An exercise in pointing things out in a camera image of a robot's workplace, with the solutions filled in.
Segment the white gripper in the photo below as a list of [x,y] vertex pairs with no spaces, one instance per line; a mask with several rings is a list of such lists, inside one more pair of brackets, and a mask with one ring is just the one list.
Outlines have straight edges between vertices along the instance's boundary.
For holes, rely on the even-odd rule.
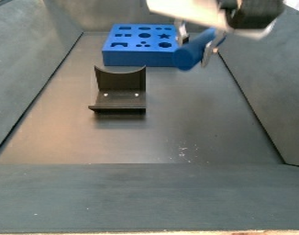
[[204,47],[201,67],[205,67],[213,51],[227,37],[227,32],[223,30],[229,28],[224,11],[219,9],[216,0],[145,0],[145,3],[151,12],[176,18],[173,26],[180,46],[188,41],[187,22],[217,28],[215,38]]

